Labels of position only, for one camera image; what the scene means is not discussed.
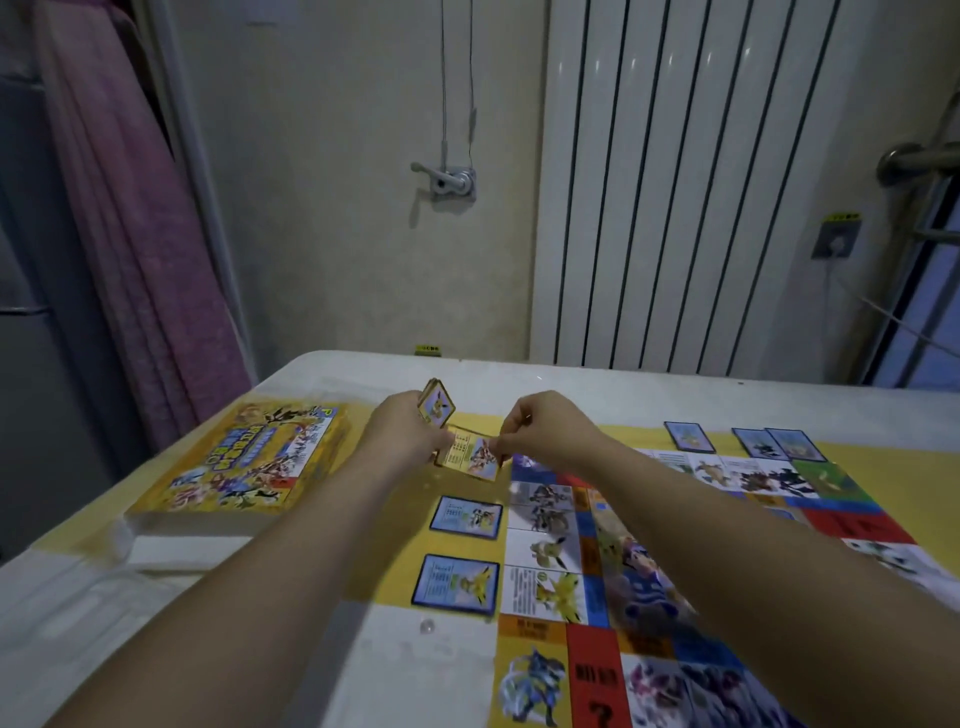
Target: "white radiator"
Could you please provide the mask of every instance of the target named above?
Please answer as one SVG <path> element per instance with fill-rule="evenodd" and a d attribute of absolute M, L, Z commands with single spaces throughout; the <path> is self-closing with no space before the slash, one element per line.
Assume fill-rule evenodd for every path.
<path fill-rule="evenodd" d="M 840 10 L 555 0 L 532 361 L 756 376 L 857 58 Z"/>

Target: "handle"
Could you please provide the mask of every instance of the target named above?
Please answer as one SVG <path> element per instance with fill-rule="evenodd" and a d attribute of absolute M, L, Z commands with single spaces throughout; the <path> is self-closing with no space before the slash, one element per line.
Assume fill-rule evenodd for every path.
<path fill-rule="evenodd" d="M 448 175 L 446 172 L 441 172 L 439 169 L 433 169 L 432 167 L 426 167 L 420 164 L 418 161 L 410 163 L 410 169 L 413 172 L 426 172 L 430 177 L 439 182 L 443 182 L 450 189 L 455 192 L 463 194 L 468 189 L 468 180 L 464 180 L 460 177 L 454 177 L 453 175 Z"/>

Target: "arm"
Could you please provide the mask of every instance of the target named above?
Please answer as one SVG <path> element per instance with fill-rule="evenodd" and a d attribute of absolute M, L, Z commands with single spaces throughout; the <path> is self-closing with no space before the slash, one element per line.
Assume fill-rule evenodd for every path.
<path fill-rule="evenodd" d="M 387 398 L 342 468 L 117 650 L 48 728 L 274 725 L 371 520 L 401 477 L 453 439 L 423 421 L 417 398 Z"/>
<path fill-rule="evenodd" d="M 621 445 L 556 392 L 520 400 L 492 447 L 598 488 L 710 629 L 811 725 L 960 714 L 960 618 L 838 541 Z"/>

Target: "hand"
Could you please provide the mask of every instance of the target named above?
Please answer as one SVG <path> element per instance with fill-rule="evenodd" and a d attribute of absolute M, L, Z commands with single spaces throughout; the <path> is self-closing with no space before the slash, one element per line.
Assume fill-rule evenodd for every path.
<path fill-rule="evenodd" d="M 516 401 L 491 450 L 501 459 L 527 455 L 561 473 L 581 474 L 606 435 L 559 392 Z"/>
<path fill-rule="evenodd" d="M 439 449 L 453 444 L 453 433 L 427 422 L 417 411 L 420 392 L 390 395 L 380 403 L 360 436 L 355 452 L 373 458 L 402 477 Z"/>

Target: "forearm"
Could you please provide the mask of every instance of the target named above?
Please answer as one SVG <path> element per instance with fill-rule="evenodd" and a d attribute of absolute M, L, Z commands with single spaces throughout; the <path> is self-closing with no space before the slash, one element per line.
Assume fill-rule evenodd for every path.
<path fill-rule="evenodd" d="M 811 724 L 925 724 L 956 711 L 957 616 L 906 581 L 610 439 L 582 475 L 717 636 Z"/>
<path fill-rule="evenodd" d="M 49 726 L 273 724 L 398 476 L 358 454 L 144 627 Z"/>

